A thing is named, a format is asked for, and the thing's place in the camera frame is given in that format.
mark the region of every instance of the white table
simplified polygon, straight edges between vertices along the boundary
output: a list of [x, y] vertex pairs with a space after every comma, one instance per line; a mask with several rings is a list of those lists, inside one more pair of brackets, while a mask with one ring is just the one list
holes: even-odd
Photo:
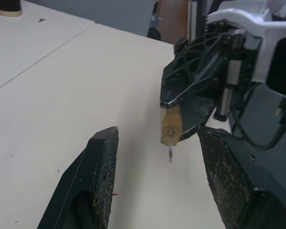
[[198, 137], [178, 144], [171, 164], [160, 143], [159, 92], [172, 45], [23, 6], [23, 18], [0, 22], [0, 50], [8, 40], [1, 34], [27, 28], [0, 59], [0, 229], [36, 228], [88, 139], [115, 125], [120, 195], [110, 229], [225, 228]]

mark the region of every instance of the white tabletop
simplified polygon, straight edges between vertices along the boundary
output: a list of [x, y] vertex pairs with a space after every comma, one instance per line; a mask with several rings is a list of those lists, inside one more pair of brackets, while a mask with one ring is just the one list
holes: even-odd
[[171, 164], [160, 143], [172, 45], [94, 24], [40, 58], [0, 87], [0, 229], [36, 228], [62, 173], [110, 126], [120, 132], [110, 229], [225, 228], [198, 137]]

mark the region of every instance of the black cylinder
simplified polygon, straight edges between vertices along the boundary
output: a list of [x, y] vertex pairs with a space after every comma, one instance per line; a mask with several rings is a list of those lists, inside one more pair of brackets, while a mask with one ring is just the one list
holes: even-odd
[[21, 14], [20, 0], [0, 0], [0, 15], [17, 17]]

